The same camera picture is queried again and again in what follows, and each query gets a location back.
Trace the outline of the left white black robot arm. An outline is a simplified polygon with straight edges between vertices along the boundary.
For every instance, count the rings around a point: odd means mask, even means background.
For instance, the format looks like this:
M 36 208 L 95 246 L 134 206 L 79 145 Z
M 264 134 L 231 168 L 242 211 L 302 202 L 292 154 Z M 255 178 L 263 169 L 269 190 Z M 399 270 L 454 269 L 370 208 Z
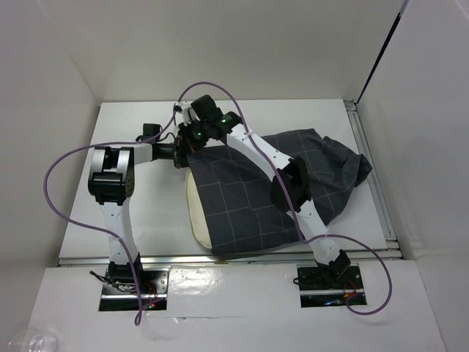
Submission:
M 99 205 L 109 232 L 109 265 L 104 282 L 120 285 L 129 293 L 144 286 L 141 255 L 133 237 L 130 198 L 136 187 L 136 166 L 156 160 L 172 160 L 177 168 L 187 167 L 192 151 L 179 133 L 170 132 L 173 142 L 165 143 L 159 124 L 143 124 L 142 134 L 120 147 L 97 146 L 87 182 L 88 191 Z

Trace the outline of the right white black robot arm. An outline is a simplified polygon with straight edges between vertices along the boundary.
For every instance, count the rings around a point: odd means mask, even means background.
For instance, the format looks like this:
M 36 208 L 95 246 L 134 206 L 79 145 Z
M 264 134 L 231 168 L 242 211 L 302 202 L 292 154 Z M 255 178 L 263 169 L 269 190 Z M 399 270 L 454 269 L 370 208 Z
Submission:
M 182 115 L 177 151 L 194 153 L 214 139 L 254 163 L 271 182 L 271 203 L 294 221 L 300 242 L 311 247 L 321 282 L 337 287 L 344 281 L 350 259 L 317 212 L 302 158 L 279 151 L 248 126 L 240 109 L 223 113 L 209 95 L 178 101 L 173 112 Z

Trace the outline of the dark grey plaid pillowcase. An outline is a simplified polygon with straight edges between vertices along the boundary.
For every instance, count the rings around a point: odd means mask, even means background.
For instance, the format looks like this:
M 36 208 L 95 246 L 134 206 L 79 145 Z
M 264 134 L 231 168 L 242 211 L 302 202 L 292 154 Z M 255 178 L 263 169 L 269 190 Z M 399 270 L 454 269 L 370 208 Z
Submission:
M 330 224 L 372 170 L 365 155 L 313 128 L 287 131 L 265 141 L 306 162 L 311 195 Z M 275 249 L 299 241 L 294 221 L 270 201 L 271 182 L 245 156 L 226 146 L 206 147 L 188 157 L 215 256 Z

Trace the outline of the cream yellow pillow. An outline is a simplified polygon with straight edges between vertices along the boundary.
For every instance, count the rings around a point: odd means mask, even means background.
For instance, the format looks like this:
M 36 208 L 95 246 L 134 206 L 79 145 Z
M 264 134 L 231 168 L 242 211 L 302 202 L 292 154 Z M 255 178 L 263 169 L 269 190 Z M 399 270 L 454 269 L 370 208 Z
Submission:
M 212 241 L 204 215 L 202 202 L 191 170 L 188 170 L 185 176 L 185 196 L 191 223 L 191 231 L 194 239 L 202 247 L 212 249 Z

